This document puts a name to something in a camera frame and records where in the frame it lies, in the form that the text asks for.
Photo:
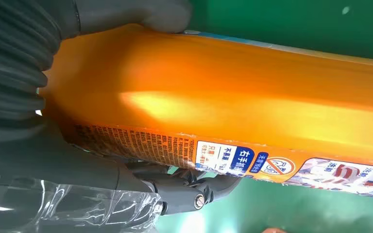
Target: bottle label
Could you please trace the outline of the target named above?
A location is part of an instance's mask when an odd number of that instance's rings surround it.
[[[74,129],[76,137],[70,143],[107,156],[373,196],[373,166],[356,158],[349,162],[333,160],[334,155],[314,158],[316,153],[306,151],[126,126],[75,125]]]

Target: warning icon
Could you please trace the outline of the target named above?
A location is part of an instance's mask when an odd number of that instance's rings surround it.
[[[269,175],[285,175],[293,172],[295,164],[286,158],[274,157],[267,159],[261,171]]]

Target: white label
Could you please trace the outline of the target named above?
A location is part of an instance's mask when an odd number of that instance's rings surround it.
[[[196,168],[220,174],[231,172],[229,168],[236,150],[236,146],[198,141]]]

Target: orange bottle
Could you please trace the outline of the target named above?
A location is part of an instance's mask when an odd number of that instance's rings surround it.
[[[44,114],[107,155],[373,196],[373,60],[202,35],[68,40]]]

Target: transparent plastic wrap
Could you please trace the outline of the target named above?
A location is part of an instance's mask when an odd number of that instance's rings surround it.
[[[161,211],[155,193],[30,178],[0,185],[0,233],[143,233],[153,229]]]

